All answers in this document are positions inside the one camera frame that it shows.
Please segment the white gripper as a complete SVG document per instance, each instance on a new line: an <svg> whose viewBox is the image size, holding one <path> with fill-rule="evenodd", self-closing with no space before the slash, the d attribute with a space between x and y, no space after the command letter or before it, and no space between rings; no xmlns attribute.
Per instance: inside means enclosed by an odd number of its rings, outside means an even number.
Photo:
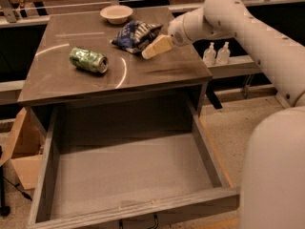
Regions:
<svg viewBox="0 0 305 229"><path fill-rule="evenodd" d="M169 51L173 47L173 44L182 47L187 43L188 39L184 32L183 18L176 17L169 23L168 35L159 35L141 54L145 59L150 59L163 52Z"/></svg>

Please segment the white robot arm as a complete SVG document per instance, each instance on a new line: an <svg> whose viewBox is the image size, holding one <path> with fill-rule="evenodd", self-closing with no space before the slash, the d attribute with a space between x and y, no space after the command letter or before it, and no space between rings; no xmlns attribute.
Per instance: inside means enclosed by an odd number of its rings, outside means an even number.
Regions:
<svg viewBox="0 0 305 229"><path fill-rule="evenodd" d="M143 52L146 59L199 40L232 38L255 63L256 86L286 102L254 129L245 150L240 229L305 229L305 48L255 18L242 0L204 0Z"/></svg>

